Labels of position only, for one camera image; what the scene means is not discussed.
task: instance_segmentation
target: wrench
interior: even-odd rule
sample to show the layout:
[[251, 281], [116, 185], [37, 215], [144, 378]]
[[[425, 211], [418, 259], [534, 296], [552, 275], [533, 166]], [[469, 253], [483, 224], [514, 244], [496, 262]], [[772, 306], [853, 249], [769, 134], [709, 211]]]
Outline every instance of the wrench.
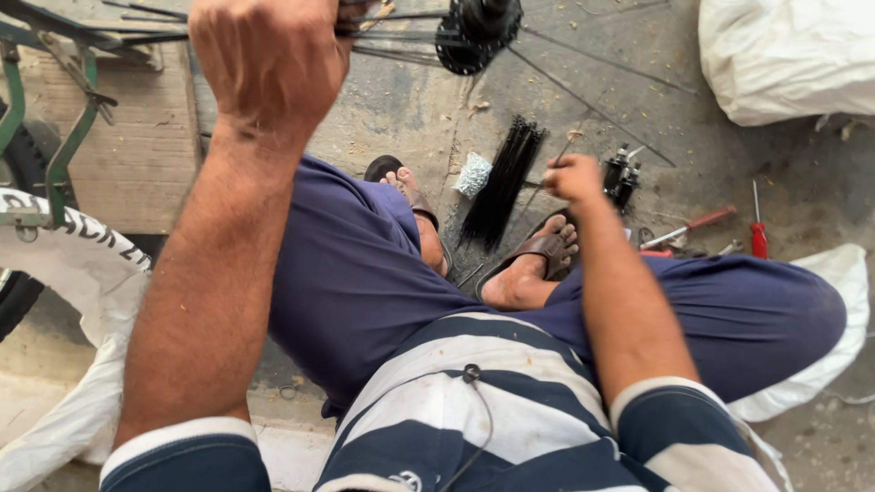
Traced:
[[723, 248], [717, 255], [719, 257], [725, 257], [730, 253], [734, 253], [736, 251], [741, 251], [745, 247], [741, 245], [741, 242], [738, 239], [733, 239], [732, 242], [729, 243], [729, 246]]

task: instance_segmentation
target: red screwdriver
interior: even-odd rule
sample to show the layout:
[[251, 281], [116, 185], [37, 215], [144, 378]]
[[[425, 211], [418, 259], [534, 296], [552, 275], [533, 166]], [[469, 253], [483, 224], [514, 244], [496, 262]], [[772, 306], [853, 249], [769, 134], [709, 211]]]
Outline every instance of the red screwdriver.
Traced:
[[768, 247], [766, 246], [766, 226], [760, 220], [760, 197], [757, 195], [757, 180], [753, 181], [753, 208], [757, 212], [757, 221], [751, 224], [751, 247], [753, 255], [757, 258], [768, 259]]

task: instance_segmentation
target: wrist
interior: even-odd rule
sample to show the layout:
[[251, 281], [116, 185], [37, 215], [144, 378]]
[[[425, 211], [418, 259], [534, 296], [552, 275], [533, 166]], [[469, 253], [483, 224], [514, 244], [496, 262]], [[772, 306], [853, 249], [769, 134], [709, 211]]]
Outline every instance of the wrist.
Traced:
[[253, 135], [220, 119], [213, 128], [206, 162], [210, 166], [220, 163], [241, 178], [284, 183], [294, 176], [304, 154], [307, 139], [297, 137], [299, 135], [293, 132], [292, 137], [277, 141], [270, 135]]
[[284, 122], [249, 121], [220, 112], [213, 128], [213, 142], [221, 138], [265, 154], [288, 155], [303, 149], [315, 130], [314, 126], [294, 119]]

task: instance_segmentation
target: sandal strap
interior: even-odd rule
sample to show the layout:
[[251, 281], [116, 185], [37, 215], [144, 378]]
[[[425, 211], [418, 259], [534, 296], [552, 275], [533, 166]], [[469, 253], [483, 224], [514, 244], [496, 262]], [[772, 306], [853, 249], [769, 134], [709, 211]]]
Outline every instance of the sandal strap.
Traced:
[[517, 257], [522, 255], [539, 255], [547, 259], [547, 270], [544, 272], [544, 280], [556, 275], [562, 269], [562, 253], [565, 250], [565, 241], [559, 234], [539, 235], [530, 237], [509, 257], [501, 262], [501, 270], [506, 269]]
[[434, 210], [431, 209], [429, 205], [429, 201], [425, 199], [425, 195], [419, 193], [419, 190], [412, 190], [407, 188], [405, 190], [404, 195], [407, 196], [407, 202], [410, 204], [410, 209], [414, 212], [422, 212], [423, 214], [428, 215], [429, 220], [435, 226], [435, 231], [438, 230], [438, 216], [435, 214]]

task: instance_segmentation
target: fist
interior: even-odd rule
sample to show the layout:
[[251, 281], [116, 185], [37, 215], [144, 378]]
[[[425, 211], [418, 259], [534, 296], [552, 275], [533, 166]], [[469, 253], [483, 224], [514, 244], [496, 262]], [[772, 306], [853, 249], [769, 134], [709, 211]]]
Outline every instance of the fist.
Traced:
[[576, 205], [602, 195], [599, 162], [593, 156], [571, 154], [551, 159], [544, 173], [544, 189]]
[[188, 32], [217, 124], [275, 151], [305, 144], [349, 69], [337, 20], [338, 0], [195, 0]]

